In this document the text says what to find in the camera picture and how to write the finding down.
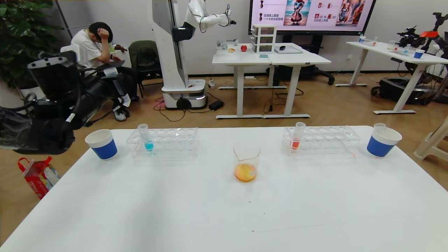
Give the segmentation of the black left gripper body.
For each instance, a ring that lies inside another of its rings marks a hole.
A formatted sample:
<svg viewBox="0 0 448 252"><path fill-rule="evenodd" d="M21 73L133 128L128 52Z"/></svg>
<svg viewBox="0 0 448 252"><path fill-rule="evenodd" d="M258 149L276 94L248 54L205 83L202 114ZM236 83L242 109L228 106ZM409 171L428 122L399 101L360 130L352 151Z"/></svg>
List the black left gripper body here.
<svg viewBox="0 0 448 252"><path fill-rule="evenodd" d="M96 100L119 98L127 95L124 75L87 76L84 78L84 93Z"/></svg>

